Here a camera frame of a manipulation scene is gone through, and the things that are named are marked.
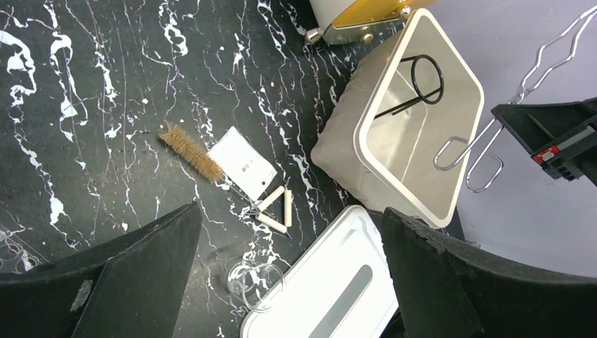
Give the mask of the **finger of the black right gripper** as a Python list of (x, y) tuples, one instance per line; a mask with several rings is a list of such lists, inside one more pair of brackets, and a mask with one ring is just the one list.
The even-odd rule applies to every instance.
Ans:
[(596, 184), (596, 99), (499, 104), (492, 115), (552, 179)]

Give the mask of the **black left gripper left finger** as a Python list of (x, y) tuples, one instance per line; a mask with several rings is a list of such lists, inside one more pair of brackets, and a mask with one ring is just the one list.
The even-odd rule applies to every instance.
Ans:
[(201, 234), (196, 202), (104, 244), (1, 276), (2, 337), (171, 337)]

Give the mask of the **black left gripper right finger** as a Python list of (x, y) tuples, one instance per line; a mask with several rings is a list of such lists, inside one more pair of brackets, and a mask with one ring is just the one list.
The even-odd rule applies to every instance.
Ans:
[(387, 208), (398, 316), (385, 337), (595, 337), (596, 279), (518, 263)]

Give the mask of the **small glass beaker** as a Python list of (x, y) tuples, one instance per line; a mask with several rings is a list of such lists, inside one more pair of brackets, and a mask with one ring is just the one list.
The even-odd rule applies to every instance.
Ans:
[(271, 263), (239, 261), (227, 273), (227, 288), (250, 311), (264, 313), (272, 310), (275, 297), (286, 285), (283, 272)]

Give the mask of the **brown test tube brush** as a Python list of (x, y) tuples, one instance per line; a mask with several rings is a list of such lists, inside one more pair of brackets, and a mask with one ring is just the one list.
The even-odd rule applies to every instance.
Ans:
[(209, 182), (224, 179), (225, 173), (221, 166), (178, 124), (166, 123), (158, 137)]

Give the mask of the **white clay pipe triangle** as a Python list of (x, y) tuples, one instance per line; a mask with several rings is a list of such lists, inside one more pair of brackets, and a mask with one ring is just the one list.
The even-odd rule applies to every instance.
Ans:
[(293, 226), (293, 192), (280, 185), (255, 206), (255, 219), (272, 231), (290, 237), (289, 229)]

